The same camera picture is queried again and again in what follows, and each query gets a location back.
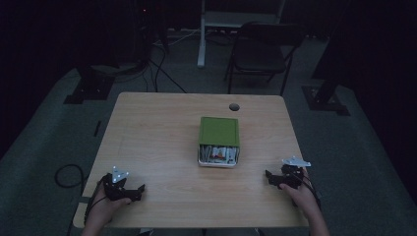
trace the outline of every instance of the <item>vr controller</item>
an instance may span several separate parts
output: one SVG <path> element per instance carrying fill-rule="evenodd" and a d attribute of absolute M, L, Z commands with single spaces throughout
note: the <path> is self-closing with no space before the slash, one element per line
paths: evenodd
<path fill-rule="evenodd" d="M 282 162 L 284 163 L 281 167 L 282 175 L 272 175 L 269 171 L 265 171 L 268 182 L 277 186 L 278 189 L 281 189 L 279 187 L 280 184 L 286 184 L 293 189 L 297 189 L 304 179 L 302 167 L 311 166 L 312 164 L 295 156 L 283 159 Z"/>
<path fill-rule="evenodd" d="M 142 185 L 137 190 L 126 190 L 123 188 L 127 180 L 126 178 L 123 178 L 116 183 L 113 183 L 113 180 L 113 175 L 110 173 L 107 173 L 107 175 L 103 177 L 104 192 L 109 200 L 116 201 L 124 198 L 129 198 L 132 202 L 141 200 L 145 185 Z"/>
<path fill-rule="evenodd" d="M 103 198 L 97 201 L 96 203 L 93 202 L 101 183 L 104 186 L 105 196 L 110 201 L 117 201 L 117 200 L 125 199 L 125 198 L 131 199 L 132 202 L 141 200 L 142 193 L 145 190 L 145 185 L 142 185 L 137 190 L 126 190 L 124 186 L 126 184 L 128 175 L 129 175 L 129 172 L 119 171 L 116 168 L 116 166 L 114 166 L 112 174 L 107 173 L 101 178 L 101 180 L 97 183 L 97 187 L 95 188 L 95 191 L 92 197 L 89 199 L 89 204 L 87 205 L 86 214 L 84 217 L 85 223 L 87 221 L 87 218 L 89 217 L 89 212 L 94 207 L 94 205 L 100 202 L 101 200 L 105 199 Z"/>
<path fill-rule="evenodd" d="M 269 171 L 265 170 L 265 174 L 268 178 L 268 182 L 277 186 L 278 189 L 280 184 L 286 184 L 293 189 L 297 189 L 301 184 L 301 180 L 304 179 L 303 168 L 284 164 L 281 167 L 282 176 L 272 175 Z"/>

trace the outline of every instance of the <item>person's left hand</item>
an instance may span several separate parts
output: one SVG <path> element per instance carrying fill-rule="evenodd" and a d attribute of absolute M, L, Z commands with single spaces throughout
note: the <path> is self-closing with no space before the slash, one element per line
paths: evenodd
<path fill-rule="evenodd" d="M 113 214 L 120 207 L 132 202 L 132 200 L 128 198 L 110 201 L 108 198 L 105 198 L 103 184 L 100 184 L 98 188 L 99 190 L 92 202 L 93 207 L 89 211 L 86 227 L 84 228 L 82 235 L 98 235 L 104 225 L 111 220 Z"/>

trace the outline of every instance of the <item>box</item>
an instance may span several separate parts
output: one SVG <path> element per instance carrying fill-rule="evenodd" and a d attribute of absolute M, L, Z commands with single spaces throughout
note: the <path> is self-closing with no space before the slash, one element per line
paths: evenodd
<path fill-rule="evenodd" d="M 238 162 L 239 151 L 237 119 L 202 117 L 198 153 L 201 166 L 232 168 Z"/>

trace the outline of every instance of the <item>table top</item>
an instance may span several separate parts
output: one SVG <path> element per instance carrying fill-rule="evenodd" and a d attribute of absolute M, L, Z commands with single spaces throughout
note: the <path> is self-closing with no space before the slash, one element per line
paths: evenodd
<path fill-rule="evenodd" d="M 229 109 L 230 103 L 240 106 Z M 198 165 L 202 116 L 239 120 L 234 168 Z M 112 167 L 129 171 L 126 189 L 146 184 L 142 200 L 120 209 L 110 227 L 220 228 L 308 226 L 291 199 L 268 184 L 281 159 L 302 157 L 282 97 L 123 92 L 110 117 L 83 196 Z M 76 227 L 84 227 L 79 204 Z"/>

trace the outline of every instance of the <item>chair leg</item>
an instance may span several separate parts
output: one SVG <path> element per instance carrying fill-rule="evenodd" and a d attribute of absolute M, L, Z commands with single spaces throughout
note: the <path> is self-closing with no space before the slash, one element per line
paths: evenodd
<path fill-rule="evenodd" d="M 227 89 L 227 94 L 230 94 L 232 90 L 232 76 L 233 76 L 233 65 L 230 65 L 230 71 L 229 71 L 229 86 Z"/>
<path fill-rule="evenodd" d="M 273 73 L 272 75 L 270 75 L 269 79 L 267 80 L 267 83 L 269 83 L 275 75 L 276 73 Z"/>
<path fill-rule="evenodd" d="M 285 89 L 286 81 L 288 79 L 289 70 L 291 69 L 291 64 L 292 64 L 292 56 L 289 58 L 288 65 L 287 65 L 287 68 L 285 70 L 284 80 L 282 81 L 281 91 L 279 92 L 280 96 L 282 96 L 284 94 L 284 89 Z"/>
<path fill-rule="evenodd" d="M 229 75 L 230 65 L 232 64 L 232 58 L 230 57 L 229 62 L 227 63 L 226 74 L 224 75 L 224 80 L 227 80 L 227 76 Z"/>

